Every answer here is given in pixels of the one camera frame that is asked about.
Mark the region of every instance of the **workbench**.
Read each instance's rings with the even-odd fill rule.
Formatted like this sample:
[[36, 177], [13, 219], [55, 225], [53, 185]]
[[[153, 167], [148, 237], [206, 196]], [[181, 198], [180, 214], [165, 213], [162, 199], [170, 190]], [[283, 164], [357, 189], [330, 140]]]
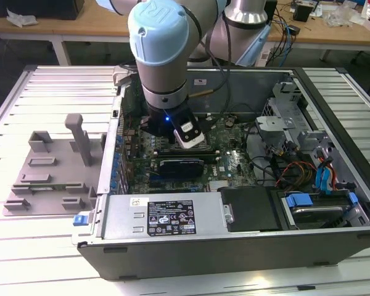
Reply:
[[[348, 51], [370, 51], [370, 31], [353, 24], [352, 27], [329, 28], [322, 18], [311, 17], [306, 23], [292, 20], [292, 14], [281, 10], [289, 0], [279, 0], [278, 9], [288, 24], [301, 29], [294, 47], [303, 49], [333, 49]], [[18, 28], [0, 18], [2, 39], [46, 40], [53, 44], [59, 65], [71, 65], [65, 41], [128, 43], [127, 18], [100, 7], [95, 0], [85, 0], [85, 5], [76, 20], [38, 19], [39, 24]], [[273, 25], [268, 42], [261, 54], [262, 66], [266, 53], [281, 40], [281, 29]]]
[[[370, 98], [363, 97], [359, 89], [351, 90], [350, 85], [345, 85], [351, 82], [349, 75], [342, 76], [335, 69], [305, 71], [334, 112], [341, 113], [341, 118], [336, 114], [343, 125], [348, 119], [349, 123], [353, 121], [356, 110], [364, 109], [368, 117], [358, 118], [360, 126], [345, 128], [368, 132], [362, 124], [370, 121], [370, 110], [366, 110], [370, 108]], [[3, 103], [0, 109], [0, 296], [56, 296], [75, 292], [82, 296], [370, 294], [370, 249], [337, 266], [108, 282], [99, 278], [72, 245], [75, 232], [72, 216], [3, 216], [3, 203], [28, 154], [27, 141], [32, 131], [46, 130], [53, 139], [70, 139], [72, 134], [64, 127], [64, 120], [72, 112], [82, 114], [83, 129], [88, 131], [89, 138], [99, 139], [107, 131], [117, 91], [112, 72], [113, 67], [30, 68], [22, 73]], [[352, 100], [350, 107], [340, 104], [347, 102], [348, 97]], [[370, 134], [357, 137], [362, 139], [358, 145], [370, 151], [365, 146], [370, 142]]]

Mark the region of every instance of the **blue latch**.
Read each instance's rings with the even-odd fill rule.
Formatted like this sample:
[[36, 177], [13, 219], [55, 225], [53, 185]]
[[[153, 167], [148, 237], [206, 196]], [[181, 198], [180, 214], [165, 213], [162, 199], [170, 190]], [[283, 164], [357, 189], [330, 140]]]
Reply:
[[313, 201], [307, 193], [292, 193], [286, 198], [286, 201], [290, 208], [313, 205]]
[[350, 192], [348, 197], [350, 198], [351, 202], [353, 205], [356, 205], [359, 201], [358, 201], [358, 197], [356, 196], [355, 193], [353, 192]]
[[87, 226], [89, 217], [84, 215], [75, 215], [73, 219], [74, 226]]

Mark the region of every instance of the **metal frame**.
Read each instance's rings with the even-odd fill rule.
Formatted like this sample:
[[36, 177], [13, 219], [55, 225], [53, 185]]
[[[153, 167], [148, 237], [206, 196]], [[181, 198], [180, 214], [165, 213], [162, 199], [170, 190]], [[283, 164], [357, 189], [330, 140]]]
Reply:
[[33, 75], [33, 72], [24, 71], [19, 79], [17, 80], [14, 87], [11, 89], [11, 92], [8, 94], [5, 101], [0, 107], [0, 121], [7, 115], [8, 111], [15, 104], [15, 101], [23, 91], [25, 85], [28, 83], [30, 77]]

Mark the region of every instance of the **gray floor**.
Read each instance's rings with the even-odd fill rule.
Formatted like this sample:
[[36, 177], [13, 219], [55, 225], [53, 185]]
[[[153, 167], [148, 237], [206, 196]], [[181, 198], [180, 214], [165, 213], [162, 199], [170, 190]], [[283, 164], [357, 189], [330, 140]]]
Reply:
[[[0, 105], [21, 74], [24, 65], [57, 65], [55, 54], [45, 41], [10, 41], [19, 59], [0, 42]], [[128, 44], [67, 43], [73, 65], [116, 65], [132, 59]], [[361, 55], [356, 63], [350, 63], [356, 52], [332, 51], [326, 62], [319, 60], [319, 50], [294, 49], [284, 66], [287, 67], [343, 67], [365, 89], [370, 87], [370, 52]], [[276, 60], [272, 65], [278, 66]]]

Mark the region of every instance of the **white paper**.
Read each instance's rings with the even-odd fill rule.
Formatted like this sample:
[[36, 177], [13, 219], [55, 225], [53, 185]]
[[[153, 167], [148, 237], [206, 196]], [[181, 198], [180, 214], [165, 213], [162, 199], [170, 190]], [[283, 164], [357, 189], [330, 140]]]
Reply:
[[362, 15], [359, 12], [353, 14], [350, 18], [350, 22], [357, 23], [358, 25], [363, 26], [365, 19], [362, 18]]
[[30, 25], [37, 25], [37, 19], [34, 15], [19, 15], [15, 14], [7, 9], [8, 17], [7, 20], [10, 23], [13, 23], [15, 26], [19, 28], [23, 26], [30, 26]]

